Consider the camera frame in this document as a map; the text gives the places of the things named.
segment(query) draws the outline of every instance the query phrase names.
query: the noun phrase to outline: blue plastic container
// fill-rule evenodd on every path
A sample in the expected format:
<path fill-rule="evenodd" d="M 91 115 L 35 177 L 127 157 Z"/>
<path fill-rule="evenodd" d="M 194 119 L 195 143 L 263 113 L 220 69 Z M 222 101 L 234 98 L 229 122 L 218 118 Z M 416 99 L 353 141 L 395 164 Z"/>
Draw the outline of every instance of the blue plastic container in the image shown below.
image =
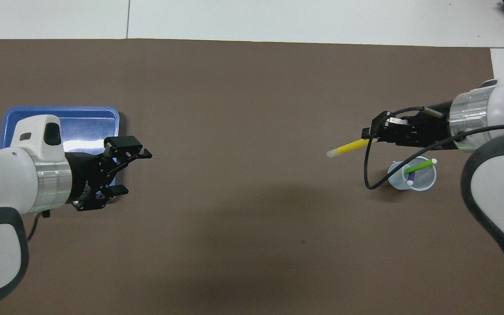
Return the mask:
<path fill-rule="evenodd" d="M 11 145 L 14 128 L 21 119 L 36 115 L 58 116 L 65 152 L 104 152 L 104 138 L 118 135 L 120 115 L 112 107 L 100 106 L 17 106 L 3 118 L 0 149 Z"/>

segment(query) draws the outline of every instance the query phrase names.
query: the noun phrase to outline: yellow marker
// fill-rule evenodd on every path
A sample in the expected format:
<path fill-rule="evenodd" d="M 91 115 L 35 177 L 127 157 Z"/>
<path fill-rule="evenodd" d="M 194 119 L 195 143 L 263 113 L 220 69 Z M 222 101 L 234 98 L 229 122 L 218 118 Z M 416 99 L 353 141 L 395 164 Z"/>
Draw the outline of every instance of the yellow marker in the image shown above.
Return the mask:
<path fill-rule="evenodd" d="M 360 149 L 362 147 L 366 147 L 367 145 L 368 145 L 368 139 L 359 139 L 357 141 L 348 143 L 344 146 L 340 146 L 339 148 L 336 148 L 334 150 L 330 150 L 330 151 L 326 152 L 326 155 L 329 158 L 333 158 L 336 155 L 340 155 L 340 154 L 344 154 L 344 153 L 347 153 L 347 152 L 350 152 L 350 151 L 353 151 L 356 149 Z"/>

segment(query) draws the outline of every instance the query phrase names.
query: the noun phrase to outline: brown mat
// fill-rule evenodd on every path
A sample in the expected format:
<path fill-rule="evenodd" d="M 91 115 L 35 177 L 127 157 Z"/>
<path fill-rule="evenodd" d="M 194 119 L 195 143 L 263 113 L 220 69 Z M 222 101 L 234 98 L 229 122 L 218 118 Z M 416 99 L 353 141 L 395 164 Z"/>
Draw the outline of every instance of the brown mat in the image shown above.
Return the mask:
<path fill-rule="evenodd" d="M 361 151 L 325 156 L 382 110 L 491 77 L 488 49 L 0 40 L 0 128 L 16 105 L 114 106 L 154 153 L 105 210 L 40 221 L 0 314 L 504 314 L 468 155 L 428 154 L 422 193 L 366 190 Z M 376 145 L 372 181 L 414 152 Z"/>

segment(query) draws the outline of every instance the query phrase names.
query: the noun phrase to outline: green marker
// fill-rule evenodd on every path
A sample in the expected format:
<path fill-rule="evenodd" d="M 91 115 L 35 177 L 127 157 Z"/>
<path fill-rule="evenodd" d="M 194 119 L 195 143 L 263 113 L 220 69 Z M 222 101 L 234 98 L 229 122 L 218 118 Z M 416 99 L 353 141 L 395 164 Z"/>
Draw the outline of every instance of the green marker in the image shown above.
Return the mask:
<path fill-rule="evenodd" d="M 428 167 L 432 167 L 434 164 L 437 163 L 437 159 L 430 159 L 430 160 L 427 160 L 423 163 L 419 163 L 415 166 L 412 166 L 410 168 L 406 168 L 406 170 L 404 170 L 404 174 L 407 175 L 409 173 L 413 173 L 413 172 L 416 172 L 420 169 L 424 169 L 424 168 L 428 168 Z"/>

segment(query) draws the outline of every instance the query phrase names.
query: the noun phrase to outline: robotic arm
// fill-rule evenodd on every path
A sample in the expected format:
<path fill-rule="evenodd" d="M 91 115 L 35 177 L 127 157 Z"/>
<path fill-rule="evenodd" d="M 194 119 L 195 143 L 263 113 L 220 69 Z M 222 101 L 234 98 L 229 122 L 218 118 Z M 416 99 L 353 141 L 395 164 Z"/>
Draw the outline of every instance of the robotic arm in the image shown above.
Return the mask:
<path fill-rule="evenodd" d="M 404 112 L 418 110 L 413 116 Z M 428 150 L 460 149 L 473 152 L 462 171 L 462 196 L 479 223 L 495 239 L 504 253 L 504 84 L 488 80 L 462 93 L 452 102 L 382 112 L 362 131 L 362 140 L 328 152 L 332 157 L 367 145 L 365 184 L 380 186 L 390 175 Z M 369 185 L 366 166 L 370 146 L 389 142 L 399 146 L 423 147 L 390 171 L 375 185 Z"/>
<path fill-rule="evenodd" d="M 0 149 L 0 300 L 20 283 L 28 265 L 21 215 L 72 203 L 78 211 L 102 209 L 124 185 L 116 174 L 151 153 L 133 136 L 104 139 L 99 155 L 63 151 L 60 120 L 38 115 L 20 120 L 10 147 Z"/>

